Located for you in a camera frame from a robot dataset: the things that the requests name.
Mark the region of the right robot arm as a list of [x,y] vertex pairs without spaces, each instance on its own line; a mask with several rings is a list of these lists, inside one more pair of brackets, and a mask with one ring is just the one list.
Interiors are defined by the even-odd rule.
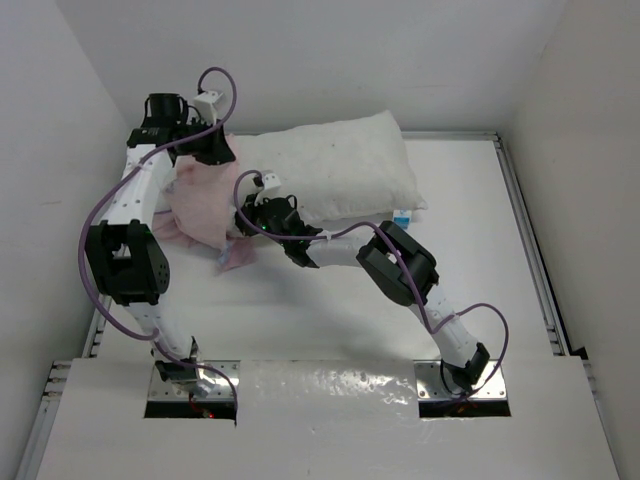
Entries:
[[438,346],[454,385],[472,394],[489,352],[445,299],[435,258],[406,231],[391,221],[361,221],[334,233],[315,228],[301,219],[293,195],[258,201],[251,194],[234,203],[238,229],[274,240],[294,264],[363,269],[386,298],[413,312]]

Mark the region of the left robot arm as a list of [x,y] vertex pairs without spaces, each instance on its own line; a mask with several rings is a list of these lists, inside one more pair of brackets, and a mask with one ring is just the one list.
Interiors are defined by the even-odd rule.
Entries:
[[173,93],[153,93],[144,118],[127,141],[122,186],[83,242],[98,291],[122,306],[139,326],[136,336],[152,346],[160,378],[175,391],[205,398],[218,375],[204,368],[194,337],[164,313],[161,297],[170,284],[167,257],[152,233],[155,209],[169,173],[181,156],[204,165],[234,161],[216,104],[216,91],[200,90],[193,101]]

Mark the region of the white pillow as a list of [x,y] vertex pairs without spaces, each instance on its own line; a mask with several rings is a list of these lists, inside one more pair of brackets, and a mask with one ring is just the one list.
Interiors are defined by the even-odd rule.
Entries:
[[424,210],[400,127],[385,110],[233,139],[238,172],[271,171],[277,195],[293,194],[307,224]]

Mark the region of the pink pillowcase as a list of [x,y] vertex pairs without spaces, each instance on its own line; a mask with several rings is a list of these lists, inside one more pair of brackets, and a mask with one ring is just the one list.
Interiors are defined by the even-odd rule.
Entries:
[[176,175],[163,189],[166,205],[154,214],[156,239],[191,248],[206,245],[216,254],[216,273],[254,263],[251,240],[235,227],[232,194],[239,175],[237,160],[207,166],[191,156],[181,157]]

